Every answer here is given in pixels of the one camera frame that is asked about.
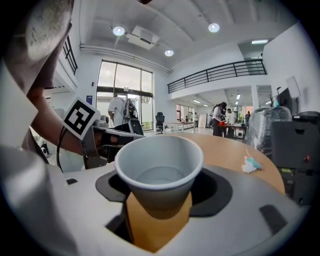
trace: ceiling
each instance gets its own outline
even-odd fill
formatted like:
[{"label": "ceiling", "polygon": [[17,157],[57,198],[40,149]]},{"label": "ceiling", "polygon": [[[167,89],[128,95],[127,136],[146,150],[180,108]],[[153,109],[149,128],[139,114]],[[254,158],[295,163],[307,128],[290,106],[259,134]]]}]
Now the ceiling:
[{"label": "ceiling", "polygon": [[[152,0],[146,5],[137,0],[95,0],[91,10],[86,8],[80,18],[89,36],[80,35],[82,45],[124,51],[166,68],[219,45],[275,38],[296,22],[277,0]],[[209,32],[211,23],[219,24],[219,32]],[[117,26],[129,34],[140,26],[159,40],[151,49],[128,42],[125,35],[117,40]],[[166,57],[167,49],[174,55]]]},{"label": "ceiling", "polygon": [[[260,85],[257,87],[259,105],[265,105],[269,101],[269,95],[272,94],[271,85]],[[194,104],[202,107],[204,104],[208,106],[215,106],[221,102],[226,102],[228,105],[235,105],[238,102],[239,106],[252,106],[251,87],[234,87],[229,89],[219,89],[206,91],[203,93],[188,95],[179,98],[179,100]]]}]

